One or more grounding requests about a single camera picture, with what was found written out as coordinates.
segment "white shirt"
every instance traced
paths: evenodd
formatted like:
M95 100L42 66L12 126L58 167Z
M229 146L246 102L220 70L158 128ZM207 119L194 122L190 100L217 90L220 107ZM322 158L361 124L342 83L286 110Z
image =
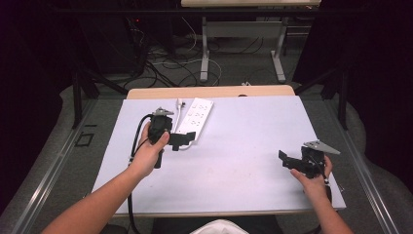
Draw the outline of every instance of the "white shirt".
M191 232L191 234L247 234L234 222L218 219Z

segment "desk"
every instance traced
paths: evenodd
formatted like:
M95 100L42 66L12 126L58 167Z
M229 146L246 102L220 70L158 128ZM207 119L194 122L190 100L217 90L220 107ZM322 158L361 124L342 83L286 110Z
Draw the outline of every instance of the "desk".
M317 138L301 99L288 86L131 91L94 190L125 169L137 123L144 115L159 106L174 110L175 98L183 98L189 106L192 99L188 97L214 101L203 132L187 150L174 152L166 147L162 167L132 193L135 215L262 215L312 209L301 184L278 158L279 149L290 157L301 157L303 142ZM330 181L333 206L344 209L333 175ZM125 203L117 215L127 212Z
M221 8L221 7L286 7L286 6L316 6L320 0L182 0L183 7L191 8ZM282 42L285 37L288 18L282 21L207 21L203 17L203 61L201 65L201 81L207 80L209 50L208 37L269 37L277 38L276 49L271 51L271 57L276 69L277 79L285 83L285 76L280 62Z

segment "black curtain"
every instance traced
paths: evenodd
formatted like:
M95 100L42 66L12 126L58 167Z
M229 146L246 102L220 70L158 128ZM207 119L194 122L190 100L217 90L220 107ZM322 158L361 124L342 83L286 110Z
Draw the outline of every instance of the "black curtain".
M0 213L56 124L71 84L60 46L36 1L2 1L0 13Z
M323 0L321 8L358 8L367 1ZM366 129L366 157L398 176L413 192L413 17L403 1L369 1L372 23L350 60L349 103ZM305 84L334 67L357 19L316 19L293 81Z

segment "outlet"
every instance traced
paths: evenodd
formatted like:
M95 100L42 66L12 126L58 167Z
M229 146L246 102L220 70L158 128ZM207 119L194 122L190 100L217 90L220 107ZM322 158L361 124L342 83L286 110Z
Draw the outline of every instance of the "outlet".
M201 135L201 131L207 121L207 116L212 109L213 101L194 98L191 106L189 107L184 119L182 120L179 129L176 131L178 134L187 134L190 132L196 132L195 140Z

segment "black handheld controller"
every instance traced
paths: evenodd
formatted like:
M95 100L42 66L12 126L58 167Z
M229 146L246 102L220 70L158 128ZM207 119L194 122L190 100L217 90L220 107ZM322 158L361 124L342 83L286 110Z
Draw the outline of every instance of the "black handheld controller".
M284 152L279 151L282 166L295 169L305 174L307 178L314 178L316 175L322 175L324 173L325 161L323 152L302 146L301 154L302 158L300 160L287 157Z
M148 138L152 144L158 142L164 132L169 133L169 145L172 145L173 151L178 151L179 146L188 145L190 141L195 139L195 132L182 134L172 134L170 130L172 129L172 119L169 118L166 114L153 115L151 117L151 125L148 130ZM164 149L159 152L158 161L156 162L154 168L161 168L162 164L162 155Z
M151 125L148 130L148 138L152 144L158 142L164 132L170 133L172 129L172 119L166 115L155 115L151 118ZM161 168L162 155L164 149L159 152L158 161L156 162L154 168Z

